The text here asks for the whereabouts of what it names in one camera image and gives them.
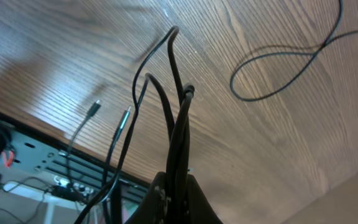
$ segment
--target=cable plug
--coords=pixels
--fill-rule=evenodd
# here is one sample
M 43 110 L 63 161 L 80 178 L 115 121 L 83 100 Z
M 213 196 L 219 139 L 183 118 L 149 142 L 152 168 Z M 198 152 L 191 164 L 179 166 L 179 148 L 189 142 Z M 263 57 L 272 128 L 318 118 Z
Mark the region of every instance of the cable plug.
M 97 100 L 92 104 L 91 108 L 86 113 L 86 116 L 89 118 L 93 117 L 96 114 L 96 112 L 98 112 L 100 107 L 101 107 L 100 100 Z

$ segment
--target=wooden table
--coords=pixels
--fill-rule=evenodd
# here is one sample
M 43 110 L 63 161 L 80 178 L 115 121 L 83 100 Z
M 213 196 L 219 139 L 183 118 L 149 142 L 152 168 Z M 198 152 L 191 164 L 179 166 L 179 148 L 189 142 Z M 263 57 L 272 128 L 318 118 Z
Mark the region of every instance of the wooden table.
M 193 174 L 224 223 L 281 223 L 358 172 L 358 35 L 328 47 L 295 84 L 264 101 L 237 100 L 230 76 L 259 47 L 319 44 L 337 11 L 337 0 L 0 0 L 0 111 L 68 142 L 100 99 L 102 108 L 77 146 L 104 160 L 122 112 L 132 105 L 137 67 L 178 25 L 179 71 L 196 88 Z M 354 29 L 358 0 L 348 0 L 337 34 Z M 268 93 L 306 60 L 261 60 L 241 71 L 235 88 L 244 96 Z M 159 79 L 176 115 L 166 44 L 145 72 Z M 165 169 L 167 152 L 160 99 L 150 86 L 124 170 L 151 181 Z

